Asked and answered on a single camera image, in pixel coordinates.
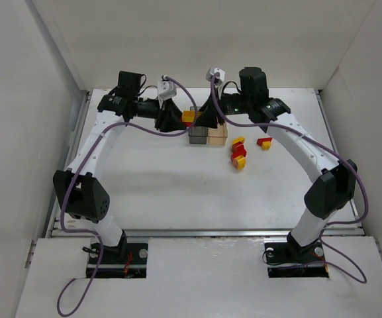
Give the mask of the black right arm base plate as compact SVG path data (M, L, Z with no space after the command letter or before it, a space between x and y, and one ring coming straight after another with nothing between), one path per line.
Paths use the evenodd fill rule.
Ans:
M329 278L324 250L318 241L301 253L292 252L288 242L266 242L262 259L269 278Z

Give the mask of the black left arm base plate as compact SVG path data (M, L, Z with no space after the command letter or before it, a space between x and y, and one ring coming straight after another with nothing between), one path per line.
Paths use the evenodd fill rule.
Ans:
M129 242L122 251L104 247L101 263L95 278L140 279L146 278L148 243Z

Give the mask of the red curved lego brick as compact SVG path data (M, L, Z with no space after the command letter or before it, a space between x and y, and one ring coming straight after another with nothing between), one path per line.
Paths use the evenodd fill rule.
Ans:
M271 137L259 138L257 139L257 145L261 146L264 142L271 142L271 141L272 141Z

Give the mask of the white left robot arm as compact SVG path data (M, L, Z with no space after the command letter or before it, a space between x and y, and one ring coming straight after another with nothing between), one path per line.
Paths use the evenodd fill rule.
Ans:
M173 102L183 85L163 76L156 98L145 99L143 79L143 74L119 72L117 86L102 96L95 122L76 157L53 176L62 230L93 235L103 248L116 249L124 240L121 226L109 213L110 196L99 181L117 138L126 128L161 137L181 136L190 129Z

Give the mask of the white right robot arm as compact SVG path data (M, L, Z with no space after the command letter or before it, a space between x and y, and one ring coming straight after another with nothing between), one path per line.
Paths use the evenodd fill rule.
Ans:
M259 127L284 147L312 183L304 196L305 211L287 235L287 250L295 262L314 246L330 218L353 198L357 166L315 141L284 101L270 97L267 76L261 68L240 70L237 93L218 92L224 78L222 69L209 68L206 79L211 95L196 124L212 128L216 120L224 122L229 115L247 114L248 126Z

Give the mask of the yellow lego brick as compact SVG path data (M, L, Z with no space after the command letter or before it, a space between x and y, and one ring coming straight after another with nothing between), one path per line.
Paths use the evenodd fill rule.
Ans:
M202 112L194 112L194 111L184 111L182 112L182 116L181 116L181 122L182 121L195 121L200 115L202 114Z
M271 148L271 141L263 141L261 148L262 150L269 150Z

